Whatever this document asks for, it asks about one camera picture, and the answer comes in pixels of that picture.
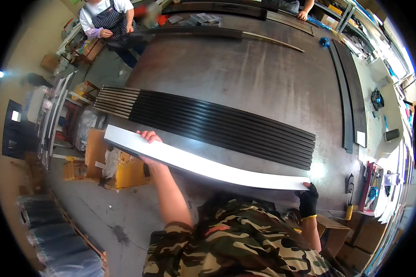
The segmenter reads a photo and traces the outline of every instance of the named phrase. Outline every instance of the box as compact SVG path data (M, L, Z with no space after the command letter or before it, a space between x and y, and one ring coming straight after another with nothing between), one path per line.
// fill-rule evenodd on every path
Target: box
M316 220L322 247L327 247L331 255L336 257L350 233L350 228L320 214Z
M40 67L50 73L54 73L59 64L60 61L55 55L46 54L40 63Z
M323 14L322 19L320 20L323 24L330 26L331 29L335 29L338 26L339 21L328 16L327 14Z
M94 61L97 55L103 48L103 43L100 39L92 39L86 48L83 50L82 54L85 55L89 60Z
M89 130L85 151L87 169L83 180L100 183L102 167L105 166L105 152L110 146L104 137L105 130ZM117 155L117 171L114 177L105 183L104 187L119 190L148 184L150 181L151 178L145 176L143 161L121 151Z
M387 224L381 224L371 217L367 217L364 225L362 226L359 236L355 240L355 246L359 247L369 253L374 253L377 250L377 246L381 242L381 239L385 233Z
M363 269L365 269L365 266L370 261L372 256L372 254L368 254L363 250L358 249L357 247L351 247L347 244L344 244L336 258L342 261L345 267L352 268L358 272L361 272Z

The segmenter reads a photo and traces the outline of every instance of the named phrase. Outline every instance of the wall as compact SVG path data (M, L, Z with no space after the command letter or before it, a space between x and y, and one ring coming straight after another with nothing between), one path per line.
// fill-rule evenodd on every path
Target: wall
M85 5L83 0L73 4L71 0L61 0L69 10L78 17L77 12Z
M9 100L23 104L30 89L20 85L22 76L30 72L45 78L50 76L39 64L45 54L57 51L61 44L62 28L74 15L60 0L40 1L31 14L25 16L24 26L10 45L11 52L7 54L2 67L5 76L0 79L0 203L20 248L34 266L40 266L33 247L26 239L26 230L15 204L19 186L25 185L27 178L21 169L10 162L23 164L23 161L2 155L3 125Z

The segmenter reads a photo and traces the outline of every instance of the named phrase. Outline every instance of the white strip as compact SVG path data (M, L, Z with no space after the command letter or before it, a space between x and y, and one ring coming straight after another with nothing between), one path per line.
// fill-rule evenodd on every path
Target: white strip
M236 169L162 142L148 143L139 134L112 125L108 125L105 139L177 168L232 184L274 190L305 191L308 189L302 185L303 182L310 182L307 177L273 175Z

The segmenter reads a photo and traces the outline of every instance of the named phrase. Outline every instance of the light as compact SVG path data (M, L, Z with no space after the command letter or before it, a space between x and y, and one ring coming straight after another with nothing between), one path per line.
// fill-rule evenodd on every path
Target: light
M19 113L18 111L12 111L11 119L14 121L20 122L20 120L22 119L22 114Z

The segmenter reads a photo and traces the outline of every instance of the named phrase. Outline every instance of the metal table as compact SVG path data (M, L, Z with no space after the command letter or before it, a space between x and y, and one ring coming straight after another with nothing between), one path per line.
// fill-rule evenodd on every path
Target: metal table
M336 71L328 49L318 42L323 36L333 38L333 34L316 28L312 37L271 20L220 16L222 27L278 39L305 53L252 39L158 37L146 48L126 86L210 101L315 133L311 170L305 171L156 130L167 144L216 162L256 172L309 177L319 191L319 210L344 211L348 201L345 179L353 173L357 186L360 163L357 148L352 155L342 148ZM109 124L131 131L152 129L117 117L110 117ZM224 189L276 204L299 203L292 191L230 185Z

